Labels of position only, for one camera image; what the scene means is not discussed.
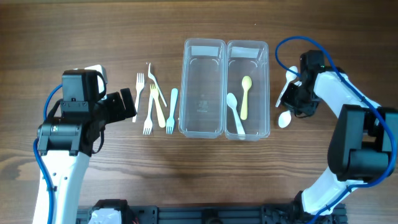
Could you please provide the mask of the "white plastic spoon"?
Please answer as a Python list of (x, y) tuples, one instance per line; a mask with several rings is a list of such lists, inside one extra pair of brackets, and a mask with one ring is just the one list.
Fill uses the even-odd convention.
[(227, 105), (231, 108), (232, 112), (233, 112), (233, 118), (234, 118), (234, 122), (235, 122), (235, 126), (236, 126), (236, 130), (238, 133), (238, 138), (240, 140), (244, 140), (246, 137), (246, 133), (244, 131), (244, 128), (242, 126), (241, 120), (238, 116), (238, 112), (237, 112), (237, 99), (235, 97), (235, 95), (233, 93), (228, 93), (226, 96), (226, 102)]
[(276, 108), (280, 105), (281, 98), (282, 98), (283, 94), (285, 93), (289, 83), (294, 81), (297, 78), (297, 73), (298, 73), (298, 68), (296, 66), (292, 66), (286, 71), (286, 74), (285, 74), (286, 83), (277, 99), (277, 102), (275, 104)]
[(287, 110), (279, 115), (278, 125), (280, 128), (286, 128), (290, 124), (291, 120), (292, 120), (291, 112)]

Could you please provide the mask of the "white fork tines down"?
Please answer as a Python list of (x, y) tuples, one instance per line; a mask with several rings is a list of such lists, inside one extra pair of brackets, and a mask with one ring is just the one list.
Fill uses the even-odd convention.
[(150, 95), (147, 117), (146, 117), (146, 120), (144, 121), (143, 135), (149, 135), (152, 131), (152, 127), (153, 127), (153, 122), (152, 122), (152, 118), (151, 118), (152, 104), (153, 104), (153, 97), (152, 97), (152, 95)]

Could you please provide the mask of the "white plastic fork straight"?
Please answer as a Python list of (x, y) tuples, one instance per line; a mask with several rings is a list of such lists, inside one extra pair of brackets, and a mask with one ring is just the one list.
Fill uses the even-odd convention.
[(135, 101), (135, 109), (136, 109), (136, 115), (132, 118), (132, 122), (135, 123), (137, 119), (137, 114), (139, 111), (139, 100), (140, 100), (140, 95), (142, 90), (144, 89), (144, 74), (143, 73), (138, 73), (137, 74), (137, 80), (136, 80), (136, 101)]

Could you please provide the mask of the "yellow plastic fork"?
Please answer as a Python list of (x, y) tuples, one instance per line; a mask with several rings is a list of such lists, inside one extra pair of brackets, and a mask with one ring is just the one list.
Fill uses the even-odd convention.
[(166, 126), (166, 121), (164, 118), (164, 114), (159, 102), (159, 91), (154, 84), (150, 85), (150, 95), (153, 97), (155, 101), (156, 113), (157, 113), (157, 120), (160, 128), (164, 128)]

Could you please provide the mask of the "clear white curved fork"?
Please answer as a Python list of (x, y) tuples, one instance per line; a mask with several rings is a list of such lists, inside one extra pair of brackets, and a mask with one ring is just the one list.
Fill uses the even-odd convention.
[(158, 82), (157, 82), (157, 79), (156, 79), (156, 77), (152, 74), (151, 63), (149, 63), (149, 65), (148, 65), (148, 72), (147, 72), (147, 75), (148, 75), (148, 77), (154, 82), (155, 86), (157, 87), (157, 89), (158, 89), (158, 91), (159, 91), (159, 93), (160, 93), (160, 97), (161, 97), (161, 99), (162, 99), (162, 101), (163, 101), (165, 107), (167, 107), (167, 102), (166, 102), (166, 100), (165, 100), (165, 98), (164, 98), (164, 95), (163, 95), (161, 89), (160, 89), (160, 86), (159, 86), (159, 84), (158, 84)]

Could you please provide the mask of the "light blue plastic fork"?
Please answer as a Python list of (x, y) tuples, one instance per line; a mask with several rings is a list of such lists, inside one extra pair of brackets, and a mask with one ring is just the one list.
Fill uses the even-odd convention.
[(174, 114), (175, 114), (175, 108), (177, 105), (177, 99), (178, 99), (178, 90), (176, 88), (173, 88), (171, 91), (171, 97), (170, 97), (169, 117), (166, 120), (166, 133), (167, 134), (172, 134), (174, 131), (174, 126), (175, 126)]

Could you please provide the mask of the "yellow plastic spoon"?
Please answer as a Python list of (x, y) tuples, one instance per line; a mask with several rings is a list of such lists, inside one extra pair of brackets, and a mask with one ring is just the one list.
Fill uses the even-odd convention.
[(246, 120), (248, 117), (248, 91), (252, 87), (252, 80), (250, 76), (244, 76), (242, 79), (243, 100), (241, 104), (240, 118)]

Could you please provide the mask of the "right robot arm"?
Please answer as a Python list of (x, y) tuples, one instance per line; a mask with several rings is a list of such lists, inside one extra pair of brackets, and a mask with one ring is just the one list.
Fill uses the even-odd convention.
[(351, 192), (389, 177), (397, 157), (397, 110), (364, 96), (341, 68), (325, 65), (321, 50), (300, 56), (300, 78), (289, 83), (280, 103), (298, 118), (313, 116), (324, 101), (338, 118), (328, 147), (328, 166), (300, 191), (288, 212), (292, 222), (315, 223), (331, 215)]

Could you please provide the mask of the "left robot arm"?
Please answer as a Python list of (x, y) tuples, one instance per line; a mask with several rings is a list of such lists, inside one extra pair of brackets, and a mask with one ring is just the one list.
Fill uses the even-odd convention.
[(66, 70), (56, 87), (62, 98), (53, 108), (45, 104), (33, 144), (40, 169), (34, 223), (75, 222), (94, 142), (104, 139), (106, 125), (136, 115), (130, 90), (107, 93), (107, 82), (102, 65)]

